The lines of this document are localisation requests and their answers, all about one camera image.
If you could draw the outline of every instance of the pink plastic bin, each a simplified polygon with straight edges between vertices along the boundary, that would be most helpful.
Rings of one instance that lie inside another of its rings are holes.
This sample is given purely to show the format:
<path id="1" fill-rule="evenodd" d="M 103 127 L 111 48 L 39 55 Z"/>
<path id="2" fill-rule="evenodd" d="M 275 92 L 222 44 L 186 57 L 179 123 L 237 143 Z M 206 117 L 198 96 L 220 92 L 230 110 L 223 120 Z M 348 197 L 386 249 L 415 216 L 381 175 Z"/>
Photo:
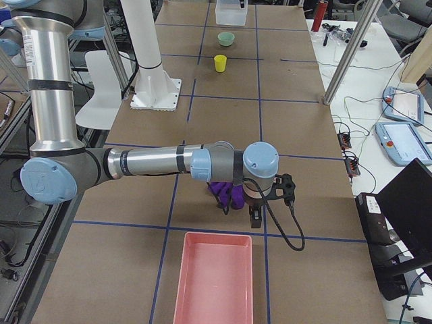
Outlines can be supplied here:
<path id="1" fill-rule="evenodd" d="M 173 324 L 253 324 L 250 236 L 186 233 Z"/>

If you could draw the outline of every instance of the white mounting plate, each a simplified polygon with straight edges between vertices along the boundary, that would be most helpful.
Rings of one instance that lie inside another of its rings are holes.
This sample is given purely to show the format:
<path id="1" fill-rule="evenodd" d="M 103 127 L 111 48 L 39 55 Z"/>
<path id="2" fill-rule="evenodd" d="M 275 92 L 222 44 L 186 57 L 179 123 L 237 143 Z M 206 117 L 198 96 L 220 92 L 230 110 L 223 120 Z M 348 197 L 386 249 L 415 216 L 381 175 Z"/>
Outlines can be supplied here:
<path id="1" fill-rule="evenodd" d="M 148 102 L 146 92 L 135 92 L 132 102 L 130 103 L 131 108 L 175 111 L 177 108 L 178 99 L 180 97 L 182 80 L 171 79 L 171 81 L 175 84 L 177 89 L 175 92 L 169 92 L 164 98 L 159 99 L 155 105 L 146 104 L 146 102 Z"/>

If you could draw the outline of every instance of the white chair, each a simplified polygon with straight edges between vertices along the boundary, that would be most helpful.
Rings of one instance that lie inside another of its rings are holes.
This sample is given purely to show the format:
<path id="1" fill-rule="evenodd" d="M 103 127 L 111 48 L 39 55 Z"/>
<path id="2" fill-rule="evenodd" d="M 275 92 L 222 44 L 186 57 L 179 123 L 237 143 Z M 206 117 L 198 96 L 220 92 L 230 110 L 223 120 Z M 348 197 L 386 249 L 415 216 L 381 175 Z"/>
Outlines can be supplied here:
<path id="1" fill-rule="evenodd" d="M 110 130 L 122 104 L 122 91 L 106 51 L 91 51 L 85 56 L 94 86 L 93 97 L 76 114 L 77 125 L 96 130 Z M 132 75 L 131 62 L 121 57 L 126 75 Z"/>

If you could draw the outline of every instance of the metal pole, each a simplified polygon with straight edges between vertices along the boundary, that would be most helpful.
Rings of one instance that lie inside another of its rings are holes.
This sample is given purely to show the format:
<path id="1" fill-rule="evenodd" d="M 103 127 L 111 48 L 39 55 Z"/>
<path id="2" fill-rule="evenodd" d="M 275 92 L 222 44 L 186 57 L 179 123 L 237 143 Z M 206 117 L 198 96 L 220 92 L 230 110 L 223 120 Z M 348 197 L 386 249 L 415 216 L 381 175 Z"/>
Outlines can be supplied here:
<path id="1" fill-rule="evenodd" d="M 115 43 L 115 39 L 113 33 L 111 32 L 111 28 L 109 27 L 109 22 L 107 16 L 103 15 L 105 21 L 105 37 L 103 38 L 103 44 L 105 45 L 105 49 L 107 50 L 109 60 L 113 65 L 115 75 L 117 75 L 117 79 L 120 83 L 121 91 L 123 92 L 128 87 L 128 75 L 123 66 L 122 59 L 119 54 L 119 49 L 117 44 Z"/>
<path id="2" fill-rule="evenodd" d="M 354 56 L 356 55 L 356 52 L 363 38 L 365 37 L 367 30 L 369 29 L 369 26 L 371 25 L 372 19 L 377 13 L 378 8 L 381 5 L 381 2 L 382 0 L 367 1 L 366 7 L 360 18 L 360 21 L 357 23 L 357 26 L 354 30 L 354 34 L 352 35 L 350 42 L 348 43 L 346 50 L 342 55 L 339 65 L 337 66 L 335 74 L 333 75 L 333 78 L 330 81 L 329 87 L 327 88 L 327 92 L 325 93 L 323 99 L 324 105 L 330 105 L 336 92 L 338 91 L 338 88 L 342 83 L 342 80 L 344 79 L 344 76 L 348 71 L 348 68 L 350 67 L 352 60 L 354 59 Z"/>
<path id="3" fill-rule="evenodd" d="M 22 92 L 28 92 L 28 85 L 26 79 L 21 75 L 18 68 L 12 62 L 12 60 L 3 52 L 3 49 L 0 49 L 0 66 L 5 70 L 7 76 L 9 76 L 18 88 Z"/>

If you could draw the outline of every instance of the purple glove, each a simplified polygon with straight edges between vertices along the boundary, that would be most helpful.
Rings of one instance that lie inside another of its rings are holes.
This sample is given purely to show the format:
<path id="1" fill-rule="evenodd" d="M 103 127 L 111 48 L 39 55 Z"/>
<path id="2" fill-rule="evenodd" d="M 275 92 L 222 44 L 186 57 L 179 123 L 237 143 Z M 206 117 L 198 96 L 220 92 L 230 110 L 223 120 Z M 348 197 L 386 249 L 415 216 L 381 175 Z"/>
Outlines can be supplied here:
<path id="1" fill-rule="evenodd" d="M 219 199 L 219 208 L 226 209 L 231 201 L 233 209 L 241 209 L 244 206 L 242 186 L 234 186 L 230 182 L 211 182 L 209 191 Z"/>

